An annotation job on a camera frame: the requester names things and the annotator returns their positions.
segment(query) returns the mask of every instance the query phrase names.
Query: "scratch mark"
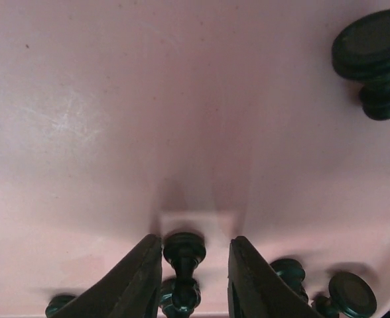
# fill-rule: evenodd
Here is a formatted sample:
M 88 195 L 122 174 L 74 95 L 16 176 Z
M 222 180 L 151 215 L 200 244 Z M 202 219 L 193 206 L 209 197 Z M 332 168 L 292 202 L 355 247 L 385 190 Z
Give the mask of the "scratch mark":
M 145 22 L 145 21 L 137 21 L 142 27 L 152 31 L 155 35 L 160 36 L 165 39 L 166 42 L 168 42 L 174 49 L 174 51 L 177 53 L 177 55 L 180 55 L 180 50 L 178 43 L 176 41 L 176 38 L 173 35 L 169 35 L 166 32 L 158 29 L 156 26 Z
M 52 117 L 49 117 L 48 115 L 45 115 L 43 113 L 39 113 L 38 111 L 35 111 L 34 109 L 28 108 L 28 107 L 21 107 L 22 110 L 28 111 L 29 113 L 35 114 L 41 118 L 46 119 L 47 121 L 50 121 L 52 123 L 52 126 L 55 128 L 56 131 L 62 132 L 62 131 L 70 131 L 74 134 L 76 134 L 79 137 L 86 137 L 84 136 L 80 131 L 77 131 L 76 129 L 73 129 L 72 127 L 69 127 L 65 121 L 67 121 L 67 114 L 64 114 L 62 117 L 62 120 L 57 121 L 56 119 L 53 119 Z
M 102 131 L 102 129 L 96 129 L 92 132 L 89 133 L 89 135 L 83 139 L 83 142 L 88 142 L 88 141 L 91 141 L 93 140 L 98 134 L 100 134 Z

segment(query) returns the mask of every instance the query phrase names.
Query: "black chess piece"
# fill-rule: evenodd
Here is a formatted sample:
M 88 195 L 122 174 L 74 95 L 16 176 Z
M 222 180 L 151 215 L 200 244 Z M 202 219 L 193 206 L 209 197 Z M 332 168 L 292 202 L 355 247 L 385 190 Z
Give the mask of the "black chess piece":
M 299 261 L 292 258 L 282 258 L 272 262 L 270 266 L 294 293 L 308 303 L 308 296 L 302 285 L 306 278 L 306 272 Z
M 75 295 L 71 295 L 67 293 L 62 293 L 54 296 L 50 300 L 48 307 L 46 307 L 46 310 L 44 311 L 46 318 L 51 318 L 58 310 L 63 308 L 67 303 L 71 302 L 76 297 L 77 296 Z
M 369 118 L 390 119 L 390 10 L 347 26 L 332 46 L 332 65 L 343 78 L 364 84 L 359 98 Z
M 319 295 L 312 307 L 325 318 L 338 318 L 339 313 L 350 318 L 369 318 L 377 309 L 375 294 L 359 276 L 338 272 L 329 281 L 330 297 Z
M 201 302 L 198 282 L 192 277 L 206 257 L 204 239 L 193 233 L 176 233 L 164 240 L 164 258 L 176 278 L 161 286 L 160 307 L 167 317 L 189 317 Z

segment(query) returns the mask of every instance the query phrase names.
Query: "pink plastic tray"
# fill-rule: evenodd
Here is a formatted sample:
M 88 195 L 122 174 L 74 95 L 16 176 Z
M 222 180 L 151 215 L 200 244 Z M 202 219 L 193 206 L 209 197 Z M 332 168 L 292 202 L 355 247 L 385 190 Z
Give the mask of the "pink plastic tray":
M 42 317 L 150 231 L 202 231 L 199 316 L 230 238 L 390 308 L 390 121 L 330 47 L 374 1 L 0 1 L 0 317 Z M 164 263 L 164 277 L 171 267 Z

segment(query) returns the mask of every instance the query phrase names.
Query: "pink surface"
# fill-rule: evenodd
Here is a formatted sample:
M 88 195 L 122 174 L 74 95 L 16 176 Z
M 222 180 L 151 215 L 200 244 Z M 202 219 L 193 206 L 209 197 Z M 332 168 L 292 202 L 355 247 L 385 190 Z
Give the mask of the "pink surface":
M 330 47 L 374 1 L 0 1 L 0 317 L 42 316 L 150 231 L 202 231 L 197 314 L 228 244 L 333 270 L 390 308 L 390 121 Z M 172 275 L 164 264 L 164 277 Z

